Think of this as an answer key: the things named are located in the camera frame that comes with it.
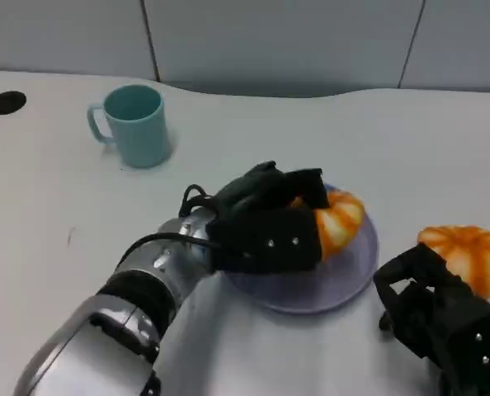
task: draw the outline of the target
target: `purple plate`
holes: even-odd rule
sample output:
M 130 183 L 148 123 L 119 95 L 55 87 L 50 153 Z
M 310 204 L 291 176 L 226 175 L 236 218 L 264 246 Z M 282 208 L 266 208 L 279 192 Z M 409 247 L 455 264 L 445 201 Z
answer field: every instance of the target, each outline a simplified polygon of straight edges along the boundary
M 269 276 L 225 275 L 260 305 L 290 314 L 315 314 L 336 308 L 359 294 L 375 272 L 378 251 L 377 233 L 366 215 L 350 244 L 315 271 Z

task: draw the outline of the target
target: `black hole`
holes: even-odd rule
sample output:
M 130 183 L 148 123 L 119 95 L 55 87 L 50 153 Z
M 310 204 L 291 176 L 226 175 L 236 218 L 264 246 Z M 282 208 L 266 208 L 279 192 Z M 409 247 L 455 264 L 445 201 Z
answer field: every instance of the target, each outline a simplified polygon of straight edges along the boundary
M 23 92 L 8 91 L 0 93 L 0 116 L 20 110 L 27 102 Z

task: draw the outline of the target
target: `mug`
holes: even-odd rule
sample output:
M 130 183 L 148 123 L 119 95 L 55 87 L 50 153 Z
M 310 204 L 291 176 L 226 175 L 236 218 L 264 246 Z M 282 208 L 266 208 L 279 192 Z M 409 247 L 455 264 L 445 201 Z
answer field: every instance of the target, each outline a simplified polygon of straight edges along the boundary
M 111 135 L 98 129 L 94 111 L 103 110 Z M 171 152 L 164 100 L 161 94 L 145 85 L 120 87 L 107 95 L 103 105 L 90 105 L 87 121 L 95 139 L 115 144 L 122 161 L 131 167 L 154 167 Z

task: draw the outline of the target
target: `white table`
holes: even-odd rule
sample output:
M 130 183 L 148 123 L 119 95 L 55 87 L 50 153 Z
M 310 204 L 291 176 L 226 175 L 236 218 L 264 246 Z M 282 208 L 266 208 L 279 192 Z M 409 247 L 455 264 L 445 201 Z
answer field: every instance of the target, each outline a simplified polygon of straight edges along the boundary
M 177 150 L 132 171 L 98 144 L 86 109 L 146 83 L 165 98 Z M 0 73 L 26 106 L 0 116 L 0 395 L 122 252 L 175 215 L 184 188 L 215 192 L 252 165 L 322 167 L 360 196 L 382 264 L 429 224 L 490 229 L 490 94 L 374 90 L 316 99 L 225 97 L 156 82 Z M 428 395 L 426 364 L 383 342 L 373 287 L 327 314 L 249 303 L 215 276 L 186 302 L 163 343 L 165 396 Z

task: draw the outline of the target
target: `toy pumpkin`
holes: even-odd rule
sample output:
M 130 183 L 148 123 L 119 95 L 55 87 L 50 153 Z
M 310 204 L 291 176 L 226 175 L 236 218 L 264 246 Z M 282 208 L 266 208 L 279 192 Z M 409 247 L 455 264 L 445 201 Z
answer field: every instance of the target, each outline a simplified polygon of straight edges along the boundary
M 446 260 L 447 269 L 473 292 L 490 297 L 490 231 L 470 225 L 426 227 L 417 236 Z
M 327 201 L 329 208 L 314 210 L 323 260 L 351 242 L 365 216 L 362 202 L 347 191 L 330 190 Z M 302 204 L 303 201 L 297 198 L 292 206 Z

